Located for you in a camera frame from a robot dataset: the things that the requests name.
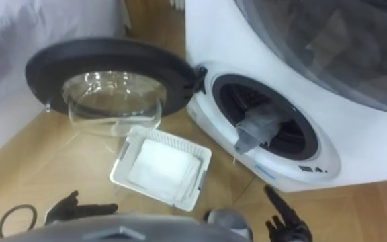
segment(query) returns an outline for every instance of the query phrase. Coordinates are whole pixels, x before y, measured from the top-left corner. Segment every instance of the white cloth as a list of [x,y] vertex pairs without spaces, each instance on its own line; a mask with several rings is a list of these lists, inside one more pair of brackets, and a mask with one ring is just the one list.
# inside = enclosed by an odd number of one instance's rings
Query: white cloth
[[192,154],[146,139],[128,180],[160,199],[180,202],[191,194],[199,166]]

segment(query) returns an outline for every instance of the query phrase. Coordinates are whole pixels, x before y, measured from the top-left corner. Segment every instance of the washing machine glass top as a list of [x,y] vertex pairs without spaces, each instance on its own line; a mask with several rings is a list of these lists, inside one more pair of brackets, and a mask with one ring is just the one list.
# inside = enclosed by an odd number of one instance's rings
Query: washing machine glass top
[[47,108],[68,114],[81,130],[106,136],[156,128],[161,116],[188,103],[197,80],[195,71],[169,52],[111,38],[49,46],[30,59],[26,77]]
[[262,41],[299,74],[387,112],[387,1],[236,3]]

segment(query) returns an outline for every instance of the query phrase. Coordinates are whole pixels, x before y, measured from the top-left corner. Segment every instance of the white tray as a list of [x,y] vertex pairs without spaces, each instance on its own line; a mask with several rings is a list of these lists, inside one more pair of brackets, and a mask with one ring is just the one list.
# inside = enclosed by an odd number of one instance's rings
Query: white tray
[[[200,160],[200,168],[198,169],[195,186],[190,197],[184,199],[182,202],[174,202],[173,200],[162,199],[154,194],[149,193],[143,187],[138,186],[128,180],[128,174],[130,173],[132,166],[141,151],[141,146],[146,139],[154,140],[165,145],[169,145],[170,147],[180,151],[190,153]],[[124,186],[125,188],[140,192],[141,194],[190,212],[194,209],[195,203],[198,199],[198,196],[200,195],[201,187],[204,182],[211,157],[212,152],[206,147],[197,145],[183,138],[167,134],[166,132],[152,130],[146,133],[144,136],[133,136],[126,138],[126,142],[122,146],[122,149],[118,155],[118,159],[114,163],[112,172],[110,173],[110,180],[115,184]]]

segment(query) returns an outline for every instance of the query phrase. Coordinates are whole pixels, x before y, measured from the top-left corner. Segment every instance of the black rubber ring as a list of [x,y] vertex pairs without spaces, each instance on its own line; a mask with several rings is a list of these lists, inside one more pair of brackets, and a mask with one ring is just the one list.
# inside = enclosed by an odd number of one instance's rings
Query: black rubber ring
[[4,215],[3,217],[1,218],[0,220],[0,239],[4,238],[4,235],[3,235],[3,225],[5,223],[5,220],[8,218],[8,216],[10,216],[13,212],[19,210],[19,209],[23,209],[23,208],[27,208],[29,210],[32,211],[32,221],[31,221],[31,224],[28,228],[28,230],[31,230],[34,228],[36,222],[37,222],[37,209],[30,205],[30,204],[22,204],[22,205],[19,205],[19,206],[15,206],[14,208],[8,210]]

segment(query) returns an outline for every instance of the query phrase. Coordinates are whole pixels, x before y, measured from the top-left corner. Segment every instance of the front-loading washing machine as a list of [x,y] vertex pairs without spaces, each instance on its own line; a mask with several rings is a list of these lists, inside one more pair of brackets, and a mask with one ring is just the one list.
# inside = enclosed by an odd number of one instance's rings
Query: front-loading washing machine
[[[189,64],[130,40],[72,40],[30,59],[28,85],[100,135],[139,135],[187,106],[285,192],[387,180],[387,3],[191,0],[185,14]],[[248,134],[267,141],[240,152],[241,124],[276,116]]]

